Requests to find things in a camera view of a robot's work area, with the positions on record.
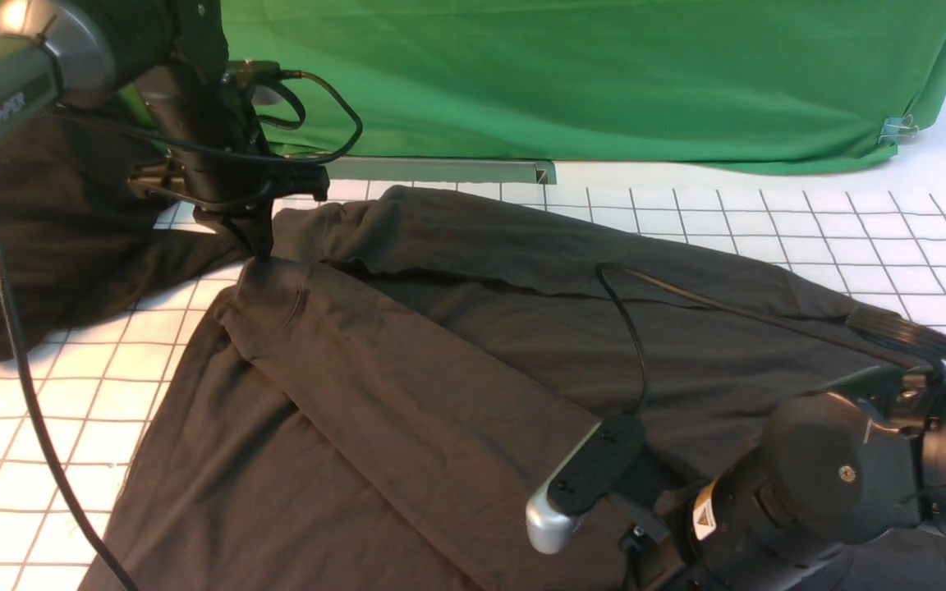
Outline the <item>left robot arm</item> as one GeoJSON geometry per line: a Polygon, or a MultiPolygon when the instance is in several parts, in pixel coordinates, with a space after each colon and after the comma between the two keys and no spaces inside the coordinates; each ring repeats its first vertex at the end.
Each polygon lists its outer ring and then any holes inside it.
{"type": "Polygon", "coordinates": [[[337,154],[275,156],[253,106],[259,87],[291,102],[294,78],[230,59],[218,1],[0,4],[0,147],[46,113],[164,144],[132,168],[135,197],[191,204],[251,257],[273,249],[277,199],[329,195],[337,154]]]}

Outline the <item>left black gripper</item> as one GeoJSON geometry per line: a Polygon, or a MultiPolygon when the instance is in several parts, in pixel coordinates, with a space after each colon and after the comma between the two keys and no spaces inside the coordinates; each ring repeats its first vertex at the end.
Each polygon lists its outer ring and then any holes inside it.
{"type": "Polygon", "coordinates": [[[328,197],[330,179],[319,164],[294,158],[199,156],[191,166],[181,156],[142,163],[131,169],[128,186],[136,198],[162,197],[194,206],[194,220],[231,236],[249,257],[273,251],[273,207],[278,199],[328,197]]]}

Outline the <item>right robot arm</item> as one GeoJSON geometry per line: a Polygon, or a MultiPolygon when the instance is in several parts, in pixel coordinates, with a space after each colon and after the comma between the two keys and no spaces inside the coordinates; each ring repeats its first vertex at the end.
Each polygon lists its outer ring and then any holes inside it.
{"type": "Polygon", "coordinates": [[[785,401],[760,444],[624,539],[627,590],[788,590],[898,529],[946,536],[946,368],[868,368],[785,401]]]}

